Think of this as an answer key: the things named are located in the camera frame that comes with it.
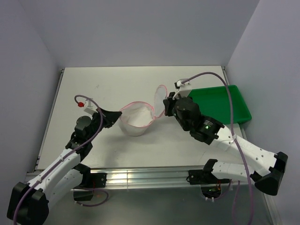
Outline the mesh laundry bag pink trim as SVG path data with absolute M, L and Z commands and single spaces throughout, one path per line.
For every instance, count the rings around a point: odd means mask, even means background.
M 166 97 L 166 86 L 159 85 L 154 95 L 153 105 L 135 101 L 121 108 L 122 115 L 118 120 L 121 131 L 128 136 L 141 136 L 155 120 L 164 115 L 163 100 Z

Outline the white cloth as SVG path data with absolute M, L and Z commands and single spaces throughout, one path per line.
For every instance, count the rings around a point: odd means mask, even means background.
M 145 127 L 153 121 L 151 111 L 143 106 L 129 109 L 127 123 L 134 127 Z

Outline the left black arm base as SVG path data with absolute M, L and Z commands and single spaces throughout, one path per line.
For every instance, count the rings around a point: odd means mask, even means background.
M 109 194 L 104 190 L 106 173 L 91 173 L 87 179 L 75 187 L 73 199 L 83 204 L 97 204 L 97 200 L 106 202 Z

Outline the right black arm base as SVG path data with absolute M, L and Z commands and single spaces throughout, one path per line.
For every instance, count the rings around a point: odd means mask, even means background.
M 206 201 L 214 202 L 224 197 L 231 188 L 230 179 L 219 179 L 211 171 L 189 170 L 186 181 L 190 185 L 200 185 L 201 195 Z

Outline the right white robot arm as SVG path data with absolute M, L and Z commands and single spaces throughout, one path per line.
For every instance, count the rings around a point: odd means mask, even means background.
M 174 95 L 172 92 L 163 100 L 166 116 L 173 116 L 182 129 L 197 141 L 240 157 L 246 163 L 239 165 L 210 159 L 199 175 L 192 176 L 191 183 L 197 178 L 208 184 L 215 181 L 249 181 L 265 194 L 278 194 L 288 160 L 285 153 L 264 150 L 238 135 L 233 135 L 223 123 L 201 114 L 199 105 L 192 98 L 175 98 Z

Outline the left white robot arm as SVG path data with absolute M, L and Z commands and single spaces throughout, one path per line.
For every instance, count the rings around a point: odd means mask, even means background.
M 98 108 L 78 118 L 60 155 L 35 178 L 14 186 L 7 218 L 15 225 L 42 225 L 50 208 L 71 189 L 93 187 L 91 169 L 82 161 L 93 147 L 92 140 L 102 129 L 112 127 L 121 115 L 120 111 Z

